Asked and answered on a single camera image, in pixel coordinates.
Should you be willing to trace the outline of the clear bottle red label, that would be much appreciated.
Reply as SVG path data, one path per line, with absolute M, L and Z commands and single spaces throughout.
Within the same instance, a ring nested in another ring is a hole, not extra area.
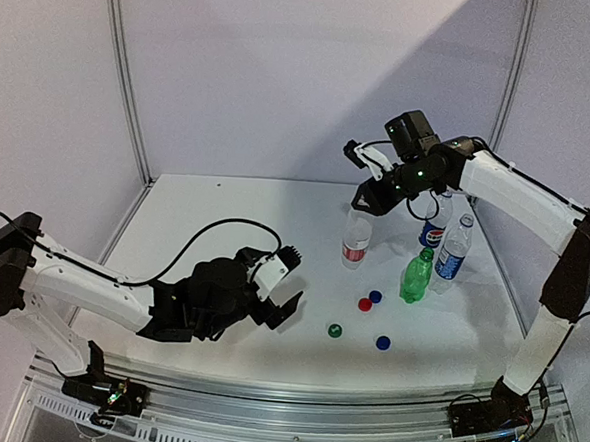
M 355 270 L 363 263 L 372 232 L 372 216 L 351 207 L 347 214 L 341 247 L 342 263 L 346 268 Z

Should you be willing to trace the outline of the clear Pepsi bottle blue label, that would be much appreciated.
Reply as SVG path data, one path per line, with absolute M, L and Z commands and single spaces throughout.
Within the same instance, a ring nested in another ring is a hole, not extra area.
M 424 226 L 418 241 L 424 247 L 436 249 L 442 241 L 453 216 L 453 193 L 446 190 L 440 195 L 431 193 L 431 200 L 424 217 Z

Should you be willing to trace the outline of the green bottle cap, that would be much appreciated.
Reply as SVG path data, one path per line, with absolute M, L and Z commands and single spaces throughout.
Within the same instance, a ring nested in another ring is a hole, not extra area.
M 338 339 L 342 336 L 343 327 L 338 323 L 331 323 L 327 328 L 327 334 L 332 337 L 332 339 Z

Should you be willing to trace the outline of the blue Pepsi bottle cap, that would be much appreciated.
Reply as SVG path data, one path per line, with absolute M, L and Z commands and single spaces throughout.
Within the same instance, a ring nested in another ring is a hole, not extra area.
M 371 291 L 371 292 L 369 293 L 369 297 L 368 297 L 368 298 L 370 299 L 370 301 L 371 301 L 373 304 L 377 304 L 377 303 L 381 302 L 381 300 L 382 300 L 382 298 L 383 298 L 383 295 L 381 294 L 381 292 L 380 292 L 380 291 L 378 291 L 378 290 L 373 290 L 373 291 Z

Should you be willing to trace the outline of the green plastic bottle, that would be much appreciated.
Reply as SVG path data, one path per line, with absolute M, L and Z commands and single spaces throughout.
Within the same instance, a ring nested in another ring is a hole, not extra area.
M 434 251 L 425 247 L 406 266 L 400 285 L 400 297 L 405 303 L 416 303 L 424 298 L 430 283 Z

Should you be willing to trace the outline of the red bottle cap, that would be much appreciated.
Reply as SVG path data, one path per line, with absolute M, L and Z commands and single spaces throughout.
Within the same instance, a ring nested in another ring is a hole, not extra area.
M 372 310 L 373 303 L 371 299 L 364 297 L 358 301 L 358 308 L 363 312 L 369 312 Z

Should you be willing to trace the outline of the clear bottle small blue label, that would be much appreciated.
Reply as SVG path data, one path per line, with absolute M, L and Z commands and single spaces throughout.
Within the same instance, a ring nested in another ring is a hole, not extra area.
M 464 213 L 444 236 L 429 282 L 429 288 L 435 294 L 442 295 L 449 290 L 461 269 L 472 245 L 474 219 L 472 214 Z

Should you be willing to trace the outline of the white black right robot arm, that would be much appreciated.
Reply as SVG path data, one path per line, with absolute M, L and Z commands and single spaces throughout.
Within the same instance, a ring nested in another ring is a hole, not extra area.
M 359 185 L 353 208 L 383 216 L 401 201 L 447 189 L 490 203 L 538 236 L 558 261 L 542 287 L 539 311 L 480 420 L 500 430 L 528 420 L 528 394 L 559 354 L 590 298 L 590 208 L 567 200 L 497 157 L 480 138 L 440 140 L 420 110 L 385 125 L 393 163 L 374 143 L 351 140 L 344 155 L 372 177 Z

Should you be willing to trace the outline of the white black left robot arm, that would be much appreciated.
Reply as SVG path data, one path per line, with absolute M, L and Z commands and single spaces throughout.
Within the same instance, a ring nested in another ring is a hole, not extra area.
M 0 212 L 0 318 L 53 361 L 60 373 L 92 403 L 104 403 L 113 382 L 103 371 L 103 352 L 77 335 L 47 305 L 65 301 L 113 321 L 154 342 L 215 341 L 246 317 L 273 330 L 297 309 L 300 296 L 278 306 L 270 299 L 302 258 L 284 244 L 272 252 L 251 247 L 233 257 L 197 263 L 171 284 L 161 275 L 132 280 L 77 257 L 41 231 L 42 219 Z

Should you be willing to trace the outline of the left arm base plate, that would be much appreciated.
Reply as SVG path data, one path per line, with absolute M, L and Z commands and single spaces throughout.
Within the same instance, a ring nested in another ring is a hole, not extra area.
M 96 406 L 100 416 L 140 417 L 148 397 L 146 385 L 89 374 L 67 376 L 61 391 L 70 398 Z

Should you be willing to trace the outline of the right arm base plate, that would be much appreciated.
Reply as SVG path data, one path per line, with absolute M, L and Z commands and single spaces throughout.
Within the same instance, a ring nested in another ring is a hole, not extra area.
M 529 442 L 544 427 L 548 417 L 548 402 L 543 405 L 543 416 L 534 422 L 528 398 L 511 401 L 481 399 L 475 394 L 453 398 L 447 417 L 453 437 L 477 436 L 503 442 Z

